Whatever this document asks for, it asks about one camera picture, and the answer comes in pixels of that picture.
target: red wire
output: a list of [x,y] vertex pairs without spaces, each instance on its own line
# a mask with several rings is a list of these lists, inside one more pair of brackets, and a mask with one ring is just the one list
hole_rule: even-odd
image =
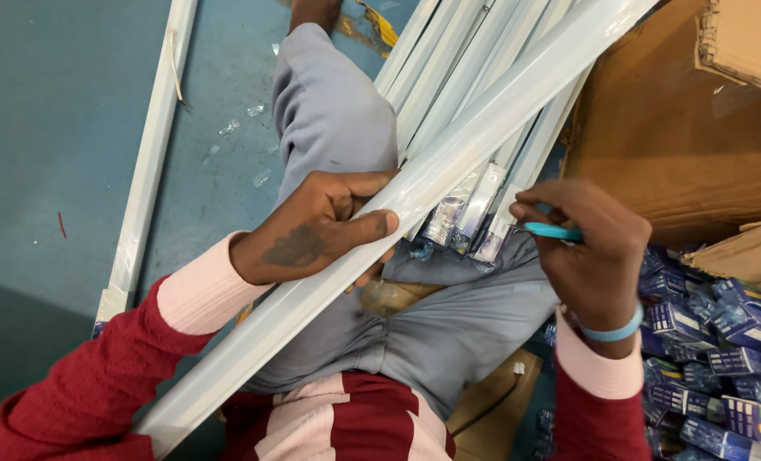
[[58,212],[59,216],[59,228],[61,229],[61,236],[64,238],[67,238],[67,234],[65,233],[65,225],[61,224],[61,212]]

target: pink cuff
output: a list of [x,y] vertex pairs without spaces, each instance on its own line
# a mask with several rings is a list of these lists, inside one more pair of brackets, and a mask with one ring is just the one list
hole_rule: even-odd
[[270,285],[253,286],[241,278],[230,261],[233,232],[206,253],[164,280],[158,290],[161,318],[186,335],[205,335],[221,328]]
[[557,308],[557,360],[568,376],[589,394],[607,400],[630,399],[641,391],[641,335],[634,333],[633,351],[621,360],[593,352],[574,333]]

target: white wire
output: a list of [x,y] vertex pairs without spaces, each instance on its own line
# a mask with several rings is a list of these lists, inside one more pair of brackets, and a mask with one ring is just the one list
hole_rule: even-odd
[[178,93],[178,100],[186,106],[184,98],[181,96],[181,83],[178,81],[178,71],[175,70],[175,34],[178,32],[175,29],[170,29],[170,67],[173,70],[173,77],[175,78],[175,92]]

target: gray sweatpants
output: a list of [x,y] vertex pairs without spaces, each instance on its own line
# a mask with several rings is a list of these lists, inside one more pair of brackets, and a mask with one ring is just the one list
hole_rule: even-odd
[[[283,40],[273,78],[286,166],[278,204],[314,170],[397,166],[394,110],[319,26],[304,24]],[[285,392],[362,370],[416,389],[446,420],[460,393],[527,341],[558,303],[525,235],[510,239],[488,274],[440,256],[418,261],[398,248],[384,278],[450,287],[388,318],[362,309],[359,289],[340,295],[244,389]]]

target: rubber bracelet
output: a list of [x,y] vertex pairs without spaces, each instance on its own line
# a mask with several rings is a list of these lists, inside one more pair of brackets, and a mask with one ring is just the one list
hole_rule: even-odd
[[582,325],[580,325],[580,330],[583,332],[583,335],[585,335],[591,340],[599,341],[601,343],[610,343],[611,341],[623,340],[627,338],[628,336],[631,336],[634,331],[639,330],[639,324],[641,323],[641,318],[642,318],[641,303],[637,301],[636,312],[633,313],[633,317],[631,317],[631,321],[628,322],[628,325],[625,325],[619,330],[594,331],[594,330],[589,330],[588,328],[585,328]]

